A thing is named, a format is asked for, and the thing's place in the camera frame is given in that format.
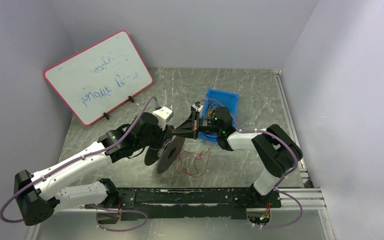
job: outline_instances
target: blue plastic bin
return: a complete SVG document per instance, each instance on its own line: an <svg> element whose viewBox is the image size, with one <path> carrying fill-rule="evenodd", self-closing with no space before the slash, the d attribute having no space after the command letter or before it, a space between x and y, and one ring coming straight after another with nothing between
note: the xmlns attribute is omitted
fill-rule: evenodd
<svg viewBox="0 0 384 240"><path fill-rule="evenodd" d="M219 101L221 104L223 104L225 107L229 109L231 114L236 118L236 110L238 108L238 97L239 95L237 93L228 92L228 91L220 91L215 89L208 89L205 98L207 99L215 99ZM207 115L208 109L212 109L214 107L221 107L218 103L212 100L206 100L204 103L204 108L202 111L201 118L204 118ZM216 139L214 139L215 135L208 135L209 137L204 136L204 133L200 132L198 134L199 139L204 139L210 142L217 142Z"/></svg>

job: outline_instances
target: whiteboard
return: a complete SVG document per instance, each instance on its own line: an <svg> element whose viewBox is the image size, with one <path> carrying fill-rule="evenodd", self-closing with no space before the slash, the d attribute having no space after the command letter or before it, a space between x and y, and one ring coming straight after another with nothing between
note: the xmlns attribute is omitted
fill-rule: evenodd
<svg viewBox="0 0 384 240"><path fill-rule="evenodd" d="M43 77L87 126L153 82L126 31L45 70Z"/></svg>

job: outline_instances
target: red whiteboard frame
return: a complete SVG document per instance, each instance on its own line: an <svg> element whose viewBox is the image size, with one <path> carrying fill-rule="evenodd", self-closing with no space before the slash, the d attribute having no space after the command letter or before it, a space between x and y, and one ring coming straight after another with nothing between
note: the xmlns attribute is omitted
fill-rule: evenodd
<svg viewBox="0 0 384 240"><path fill-rule="evenodd" d="M145 66L146 70L147 70L148 73L149 73L149 76L151 77L151 82L150 82L150 84L146 85L146 86L143 87L141 90L139 90L138 92L136 92L136 93L134 93L134 94L131 95L132 97L134 97L134 96L136 96L138 93L140 93L140 92L142 92L143 90L145 90L146 88L148 88L151 84L153 84L153 83L154 83L154 78L153 78L153 76L152 76L152 74L151 74L149 68L148 68L147 65L145 64L144 59L143 59L142 56L139 54L138 48L136 47L135 43L133 42L132 38L130 37L130 34L129 34L126 30L120 30L120 31L118 31L118 32L116 32L116 33L114 33L114 34L112 34L111 36L108 36L108 37L102 39L101 41L99 41L99 42L97 42L97 43L95 43L95 44L89 46L88 48L85 48L84 50L82 50L82 51L76 53L75 55L73 55L73 56L71 56L71 57L69 57L69 58L67 58L67 59L65 59L65 60L63 60L63 61L60 61L60 62L58 62L57 64L55 64L55 65L51 66L50 68L47 68L45 71L43 71L43 78L44 78L44 79L45 79L45 80L52 86L52 88L55 90L55 92L61 97L61 99L64 101L64 103L70 108L70 110L74 113L74 115L77 117L77 119L79 119L80 122L81 122L83 125L85 125L85 126L90 126L90 125L96 123L97 121L99 121L100 119L102 119L102 118L104 117L104 115L98 117L96 120L92 121L92 122L89 123L89 124L84 123L84 122L82 121L82 119L80 119L80 117L79 117L79 116L76 114L76 112L72 109L72 107L67 103L67 101L64 99L64 97L57 91L57 89L55 88L55 86L52 85L52 83L51 83L51 82L49 81L49 79L46 77L46 72L49 71L49 70L51 70L51 69L53 69L53 68L55 68L55 67L58 67L58 65L60 65L60 64L62 64L62 63L64 63L64 62L66 62L66 61L68 61L68 60L74 58L75 56L77 56L77 55L79 55L79 54L85 52L86 50L88 50L88 49L90 49L90 48L93 48L95 45L98 45L98 44L102 43L103 41L105 41L105 40L107 40L107 39L113 37L114 35L117 35L117 34L122 33L122 32L125 32L125 33L127 34L128 38L130 39L131 43L133 44L134 49L136 50L137 54L139 55L140 60L142 60L143 65ZM128 100L129 100L129 99L127 98L126 100L122 101L120 104L118 104L117 106L113 107L112 109L110 109L110 110L107 111L106 113L107 113L107 114L108 114L108 113L111 113L111 112L114 111L116 108L118 108L118 107L120 107L122 104L126 103Z"/></svg>

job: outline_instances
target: red wire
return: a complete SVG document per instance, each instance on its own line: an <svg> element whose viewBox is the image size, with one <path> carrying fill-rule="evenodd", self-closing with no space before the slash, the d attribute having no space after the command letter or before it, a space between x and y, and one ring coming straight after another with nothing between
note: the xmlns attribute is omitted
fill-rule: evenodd
<svg viewBox="0 0 384 240"><path fill-rule="evenodd" d="M122 201L119 199L118 200L118 210L122 209ZM122 213L118 212L117 217L121 217Z"/></svg>
<svg viewBox="0 0 384 240"><path fill-rule="evenodd" d="M185 155L185 158L184 158L184 162L185 162L185 167L183 167L183 163L182 163L182 157L181 157L181 152L185 152L186 155ZM208 158L207 158L207 161L205 163L205 172L203 172L201 175L198 175L199 174L199 170L197 168L197 165L196 165L196 162L195 161L200 161L201 158L202 158L202 155L205 155L208 153ZM201 176L203 176L204 174L207 173L207 170L208 170L208 162L210 160L210 154L211 154L211 151L210 149L208 148L208 150L206 152L200 152L200 153L196 153L196 152L190 152L190 151L186 151L184 149L181 149L181 151L179 152L179 154L177 155L176 159L174 160L174 169L176 170L176 172L178 173L181 173L181 172L184 172L185 174L193 177L193 178L199 178ZM188 166L187 166L187 156L191 156L193 158L193 167L195 168L196 170L196 173L192 174L190 172L188 172ZM181 170L178 170L177 169L177 159L179 158L180 160L180 166L181 166Z"/></svg>

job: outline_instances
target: handwritten text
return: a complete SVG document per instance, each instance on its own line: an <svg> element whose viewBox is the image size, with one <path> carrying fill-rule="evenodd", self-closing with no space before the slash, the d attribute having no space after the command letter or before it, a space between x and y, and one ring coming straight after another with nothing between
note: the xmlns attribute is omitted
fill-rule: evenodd
<svg viewBox="0 0 384 240"><path fill-rule="evenodd" d="M108 86L105 86L104 88L99 88L97 91L89 91L81 97L80 102L87 107L90 102L96 99L106 98L107 96L110 97L111 92L112 90Z"/></svg>
<svg viewBox="0 0 384 240"><path fill-rule="evenodd" d="M111 54L111 52L109 51L108 54L104 55L101 57L100 59L100 63L98 66L96 66L93 70L90 70L91 72L95 72L95 73L98 73L100 71L103 71L105 69L107 69L107 65L110 65L111 64L111 61L114 62L114 59L120 59L120 60L124 60L124 61L128 61L128 58L127 58L127 55L123 55L123 54L119 54L119 55L113 55Z"/></svg>
<svg viewBox="0 0 384 240"><path fill-rule="evenodd" d="M124 76L124 77L121 77L120 75L116 74L114 80L117 83L117 86L119 88L122 88L127 82L129 82L133 79L137 79L137 78L138 78L138 73L135 72L135 73L132 73L132 74Z"/></svg>

